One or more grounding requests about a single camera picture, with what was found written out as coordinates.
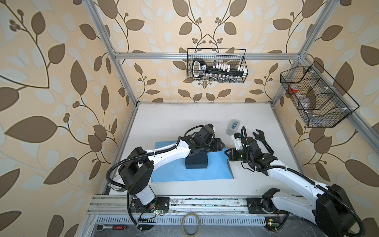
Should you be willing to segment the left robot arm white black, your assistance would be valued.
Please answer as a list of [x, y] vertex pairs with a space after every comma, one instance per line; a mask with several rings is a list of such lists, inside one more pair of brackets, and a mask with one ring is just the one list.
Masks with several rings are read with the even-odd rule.
[[106, 173], [108, 183], [127, 190], [127, 194], [138, 199], [144, 206], [149, 206], [157, 201], [156, 195], [149, 186], [153, 171], [163, 165], [178, 159], [197, 155], [199, 153], [220, 152], [225, 144], [215, 136], [212, 124], [198, 125], [179, 136], [177, 141], [169, 146], [155, 150], [143, 150], [141, 147], [134, 149], [135, 156], [111, 166]]

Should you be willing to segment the light blue wrapping paper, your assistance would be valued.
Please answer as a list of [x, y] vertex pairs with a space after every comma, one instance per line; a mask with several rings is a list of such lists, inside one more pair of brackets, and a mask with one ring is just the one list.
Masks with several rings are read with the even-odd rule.
[[155, 168], [151, 176], [151, 182], [162, 183], [233, 179], [233, 173], [225, 151], [226, 149], [220, 152], [208, 153], [208, 165], [205, 168], [187, 169], [185, 159], [178, 159], [159, 168]]

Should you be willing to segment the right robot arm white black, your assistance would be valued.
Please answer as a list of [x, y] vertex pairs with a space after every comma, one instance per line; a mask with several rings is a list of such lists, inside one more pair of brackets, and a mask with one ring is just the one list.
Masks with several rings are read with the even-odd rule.
[[231, 162], [246, 163], [252, 172], [274, 178], [296, 191], [291, 196], [278, 188], [262, 195], [266, 212], [282, 210], [314, 223], [329, 237], [363, 237], [366, 228], [355, 212], [345, 190], [317, 182], [288, 167], [272, 154], [262, 153], [252, 137], [231, 135], [235, 147], [226, 150]]

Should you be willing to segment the black socket set holder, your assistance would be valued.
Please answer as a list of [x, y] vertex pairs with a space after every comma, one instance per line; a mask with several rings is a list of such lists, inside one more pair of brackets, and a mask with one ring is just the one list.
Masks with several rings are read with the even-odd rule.
[[221, 64], [217, 61], [206, 63], [203, 59], [197, 58], [192, 61], [189, 68], [193, 78], [197, 79], [244, 79], [248, 75], [248, 70], [245, 66], [233, 68], [230, 64]]

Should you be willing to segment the dark blue gift box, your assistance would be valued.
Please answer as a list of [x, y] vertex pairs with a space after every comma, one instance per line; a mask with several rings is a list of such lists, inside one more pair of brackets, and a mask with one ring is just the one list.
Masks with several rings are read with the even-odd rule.
[[185, 159], [186, 169], [206, 169], [208, 168], [208, 155], [200, 152], [196, 155], [188, 156]]

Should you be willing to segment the clear tape roll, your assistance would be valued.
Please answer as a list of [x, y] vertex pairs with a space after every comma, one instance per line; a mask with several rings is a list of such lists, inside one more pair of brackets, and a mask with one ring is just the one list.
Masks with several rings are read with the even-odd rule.
[[[197, 230], [194, 233], [189, 233], [186, 227], [197, 226]], [[185, 237], [197, 237], [201, 230], [201, 220], [195, 213], [186, 214], [181, 220], [181, 230]]]

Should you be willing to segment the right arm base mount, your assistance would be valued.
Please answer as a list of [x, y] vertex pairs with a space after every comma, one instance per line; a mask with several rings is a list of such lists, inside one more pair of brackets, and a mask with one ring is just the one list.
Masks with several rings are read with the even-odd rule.
[[249, 214], [278, 215], [287, 211], [277, 209], [271, 201], [262, 197], [250, 197], [246, 199]]

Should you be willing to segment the aluminium mounting rail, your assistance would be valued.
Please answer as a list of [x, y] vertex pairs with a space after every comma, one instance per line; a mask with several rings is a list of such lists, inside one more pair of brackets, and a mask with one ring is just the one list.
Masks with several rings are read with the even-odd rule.
[[[166, 196], [170, 198], [169, 211], [163, 215], [153, 212], [136, 213], [131, 209], [132, 197], [127, 198], [121, 195], [96, 195], [93, 197], [88, 208], [88, 214], [97, 215], [126, 215], [131, 213], [134, 216], [142, 215], [144, 218], [149, 216], [166, 217], [168, 215], [185, 215], [195, 213], [197, 215], [266, 215], [249, 214], [247, 208], [247, 198], [257, 198], [262, 196]], [[306, 200], [301, 196], [276, 193], [272, 199], [268, 199], [279, 209], [288, 211], [296, 216], [302, 214], [314, 215], [316, 204]]]

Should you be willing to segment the grey tape dispenser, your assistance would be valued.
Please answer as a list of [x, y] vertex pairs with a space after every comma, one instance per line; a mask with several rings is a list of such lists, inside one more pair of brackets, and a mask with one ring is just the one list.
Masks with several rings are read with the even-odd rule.
[[237, 133], [237, 130], [239, 128], [239, 124], [240, 124], [240, 121], [236, 120], [236, 119], [233, 119], [229, 125], [228, 125], [228, 128], [227, 128], [227, 135], [229, 136], [232, 136], [234, 135], [235, 133]]

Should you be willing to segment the black adjustable wrench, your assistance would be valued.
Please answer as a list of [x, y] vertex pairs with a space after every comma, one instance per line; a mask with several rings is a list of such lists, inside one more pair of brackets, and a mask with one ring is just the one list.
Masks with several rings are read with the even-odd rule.
[[264, 147], [266, 148], [266, 150], [271, 154], [273, 155], [274, 154], [274, 151], [273, 149], [270, 147], [270, 145], [268, 144], [268, 142], [266, 141], [265, 139], [265, 134], [263, 131], [257, 129], [256, 132], [253, 132], [253, 135], [255, 137], [256, 140], [260, 141]]

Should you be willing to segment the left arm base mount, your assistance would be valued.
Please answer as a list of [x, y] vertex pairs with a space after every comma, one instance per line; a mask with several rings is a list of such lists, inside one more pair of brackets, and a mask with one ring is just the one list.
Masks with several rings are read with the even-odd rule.
[[163, 215], [169, 211], [170, 198], [169, 197], [156, 197], [147, 205], [143, 205], [139, 199], [133, 198], [131, 200], [131, 209], [133, 212], [153, 212]]

